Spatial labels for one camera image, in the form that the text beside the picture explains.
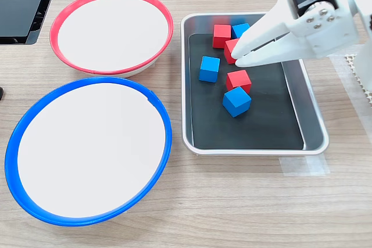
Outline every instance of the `tray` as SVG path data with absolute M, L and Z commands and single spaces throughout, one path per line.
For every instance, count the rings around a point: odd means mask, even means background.
M 232 118 L 222 106 L 228 72 L 222 49 L 212 48 L 215 24 L 253 25 L 263 13 L 193 14 L 181 23 L 183 141 L 205 155 L 316 155 L 329 136 L 300 60 L 246 68 L 252 98 L 248 112 Z M 217 82 L 198 79 L 202 56 L 221 59 Z

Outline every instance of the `wooden block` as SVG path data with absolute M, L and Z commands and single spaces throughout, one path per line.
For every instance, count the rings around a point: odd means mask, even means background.
M 251 102 L 251 97 L 244 91 L 244 89 L 237 87 L 225 93 L 222 105 L 232 117 L 236 117 L 249 110 Z
M 233 52 L 233 49 L 235 48 L 235 45 L 238 43 L 238 41 L 239 41 L 239 38 L 228 40 L 225 42 L 225 48 L 224 48 L 223 53 L 225 54 L 226 61 L 228 64 L 234 64 L 235 61 L 237 61 L 236 59 L 233 59 L 231 57 L 231 53 Z
M 241 87 L 246 93 L 251 91 L 252 82 L 246 70 L 227 73 L 226 87 L 232 90 Z
M 215 24 L 213 29 L 213 47 L 223 49 L 225 42 L 231 39 L 231 26 Z
M 243 33 L 246 32 L 249 27 L 250 26 L 248 23 L 243 23 L 243 24 L 238 24 L 237 26 L 233 26 L 232 34 L 231 34 L 232 38 L 236 39 L 236 38 L 242 37 Z
M 220 59 L 203 56 L 199 72 L 199 81 L 216 82 L 220 68 Z

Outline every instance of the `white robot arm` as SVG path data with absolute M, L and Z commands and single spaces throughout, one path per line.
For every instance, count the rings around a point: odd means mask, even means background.
M 354 65 L 372 91 L 372 0 L 278 0 L 243 33 L 232 57 L 238 67 L 325 57 L 358 42 L 357 13 L 370 39 Z

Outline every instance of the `wooden surface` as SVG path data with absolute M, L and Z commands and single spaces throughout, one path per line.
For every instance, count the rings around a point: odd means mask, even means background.
M 0 159 L 21 116 L 51 90 L 87 77 L 52 52 L 53 19 L 74 0 L 52 0 L 38 42 L 0 46 Z M 129 212 L 83 228 L 28 215 L 0 165 L 0 247 L 372 247 L 372 147 L 331 62 L 306 62 L 331 137 L 324 177 L 285 177 L 276 157 L 196 157 L 181 141 L 180 21 L 195 12 L 269 10 L 276 0 L 161 0 L 175 32 L 156 67 L 133 77 L 171 117 L 171 158 L 158 183 Z

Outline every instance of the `blue cube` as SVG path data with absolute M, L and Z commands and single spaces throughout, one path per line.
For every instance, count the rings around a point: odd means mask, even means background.
M 251 97 L 241 87 L 225 93 L 222 105 L 227 109 L 232 117 L 246 112 L 251 106 Z
M 203 56 L 199 73 L 199 81 L 216 82 L 219 74 L 219 68 L 219 58 Z
M 232 38 L 237 39 L 237 38 L 242 37 L 243 33 L 247 31 L 249 27 L 250 26 L 248 23 L 243 23 L 243 24 L 238 24 L 237 26 L 233 26 L 232 33 L 231 33 Z

